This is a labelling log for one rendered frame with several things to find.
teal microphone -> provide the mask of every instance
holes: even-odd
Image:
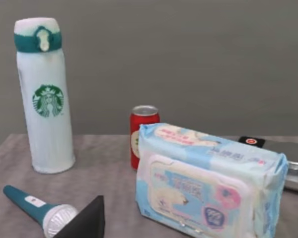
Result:
[[[5,186],[3,193],[40,224],[46,238],[54,237],[78,214],[71,205],[49,204],[11,185]]]

red can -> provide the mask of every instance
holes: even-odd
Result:
[[[137,170],[139,164],[138,136],[140,124],[160,122],[158,109],[150,105],[141,105],[133,108],[130,115],[130,150],[131,166]]]

pink flower print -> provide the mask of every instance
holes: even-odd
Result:
[[[238,192],[229,187],[219,186],[215,197],[225,209],[236,209],[241,203]]]

wooden table surface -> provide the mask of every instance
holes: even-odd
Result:
[[[266,138],[298,142],[298,137]],[[26,135],[10,135],[0,146],[0,238],[44,237],[39,225],[4,196],[2,189],[7,184],[46,202],[67,203],[78,210],[97,195],[104,195],[106,238],[187,237],[140,215],[127,135],[78,135],[74,149],[76,164],[72,169],[41,175],[31,167]],[[298,238],[297,193],[284,191],[276,238]]]

gray wall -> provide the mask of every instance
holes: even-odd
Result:
[[[214,134],[298,135],[298,0],[0,0],[0,143],[24,133],[13,25],[55,17],[74,133],[130,109]]]

